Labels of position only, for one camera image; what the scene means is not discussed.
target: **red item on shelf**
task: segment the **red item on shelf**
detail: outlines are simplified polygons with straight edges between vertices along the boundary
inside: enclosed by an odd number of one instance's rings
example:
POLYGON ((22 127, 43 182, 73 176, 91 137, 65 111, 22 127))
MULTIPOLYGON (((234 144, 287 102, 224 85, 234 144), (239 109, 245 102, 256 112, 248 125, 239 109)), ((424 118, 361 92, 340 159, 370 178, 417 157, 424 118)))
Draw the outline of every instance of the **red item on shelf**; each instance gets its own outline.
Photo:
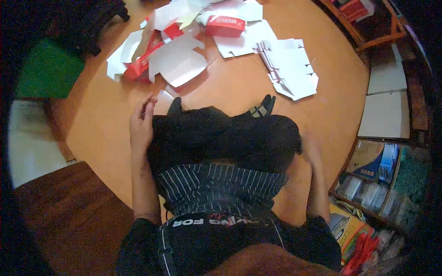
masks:
POLYGON ((207 36, 238 38, 244 31, 246 22, 239 18, 212 15, 206 24, 207 36))
POLYGON ((356 240, 356 249, 354 255, 348 264, 342 269, 342 274, 345 276, 356 276, 361 269, 361 266, 371 257, 371 254, 376 249, 379 238, 370 238, 366 233, 362 233, 356 240))
POLYGON ((351 0, 339 8, 348 22, 353 22, 361 16, 367 15, 368 10, 360 0, 351 0))

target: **fingers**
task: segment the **fingers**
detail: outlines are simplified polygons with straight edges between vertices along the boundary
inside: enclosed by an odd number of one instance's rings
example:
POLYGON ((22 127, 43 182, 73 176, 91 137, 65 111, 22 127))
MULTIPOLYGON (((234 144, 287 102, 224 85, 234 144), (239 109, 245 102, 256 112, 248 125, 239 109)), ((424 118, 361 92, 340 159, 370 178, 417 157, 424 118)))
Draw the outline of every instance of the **fingers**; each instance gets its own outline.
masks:
POLYGON ((155 107, 155 103, 152 102, 148 102, 146 104, 146 113, 144 114, 144 125, 151 125, 152 124, 152 119, 153 119, 153 110, 155 107))
POLYGON ((133 118, 143 119, 145 108, 148 102, 152 102, 154 105, 158 102, 158 99, 152 98, 152 93, 149 93, 147 97, 140 101, 134 108, 132 116, 133 118))

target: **black t-shirt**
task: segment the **black t-shirt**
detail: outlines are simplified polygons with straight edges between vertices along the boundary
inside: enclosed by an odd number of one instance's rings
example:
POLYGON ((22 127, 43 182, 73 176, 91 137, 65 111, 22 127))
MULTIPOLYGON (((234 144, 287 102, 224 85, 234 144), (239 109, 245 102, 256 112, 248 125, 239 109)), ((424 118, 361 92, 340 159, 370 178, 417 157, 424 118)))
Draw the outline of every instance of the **black t-shirt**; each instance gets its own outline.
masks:
MULTIPOLYGON (((168 231, 178 275, 207 273, 242 249, 262 242, 340 270, 339 244, 321 217, 308 217, 303 226, 293 227, 275 215, 252 220, 225 213, 193 213, 175 217, 161 228, 168 231)), ((162 230, 146 219, 135 220, 121 244, 117 273, 162 275, 158 254, 162 230)))

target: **yellow box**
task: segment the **yellow box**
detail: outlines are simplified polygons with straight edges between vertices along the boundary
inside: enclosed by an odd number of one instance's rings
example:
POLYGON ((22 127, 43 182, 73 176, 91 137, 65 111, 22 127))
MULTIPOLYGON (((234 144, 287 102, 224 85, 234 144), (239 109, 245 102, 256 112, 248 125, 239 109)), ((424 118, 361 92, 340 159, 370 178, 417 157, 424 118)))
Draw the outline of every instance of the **yellow box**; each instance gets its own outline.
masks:
POLYGON ((367 233, 371 236, 374 229, 333 203, 330 203, 330 218, 328 226, 341 246, 341 264, 345 265, 353 253, 359 235, 367 233))

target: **wooden floor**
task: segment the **wooden floor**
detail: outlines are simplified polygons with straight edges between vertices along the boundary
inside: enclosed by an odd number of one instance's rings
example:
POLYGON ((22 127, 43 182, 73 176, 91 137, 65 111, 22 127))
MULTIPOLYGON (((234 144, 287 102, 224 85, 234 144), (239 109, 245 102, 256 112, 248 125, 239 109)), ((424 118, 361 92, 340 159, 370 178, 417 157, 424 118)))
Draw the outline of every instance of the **wooden floor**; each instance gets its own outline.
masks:
MULTIPOLYGON (((183 89, 172 89, 161 78, 155 84, 116 83, 106 76, 106 59, 139 29, 146 15, 168 1, 142 6, 127 0, 131 19, 114 24, 102 34, 103 51, 89 58, 66 100, 52 102, 52 110, 72 153, 86 161, 102 181, 131 206, 129 115, 136 103, 152 91, 158 99, 156 114, 165 114, 174 97, 183 98, 185 109, 215 106, 237 115, 258 104, 264 95, 277 95, 259 55, 223 59, 211 38, 203 51, 209 66, 183 89)), ((302 38, 313 70, 319 76, 317 94, 298 101, 277 95, 273 114, 292 118, 301 133, 311 132, 319 141, 326 163, 326 180, 331 185, 344 164, 356 137, 369 70, 329 17, 311 0, 258 0, 264 19, 278 39, 302 38)), ((311 170, 302 158, 291 169, 294 189, 282 190, 275 198, 275 212, 300 224, 311 170), (290 210, 285 210, 288 200, 290 210)))
POLYGON ((85 162, 28 182, 15 195, 36 246, 57 275, 115 275, 132 210, 85 162))

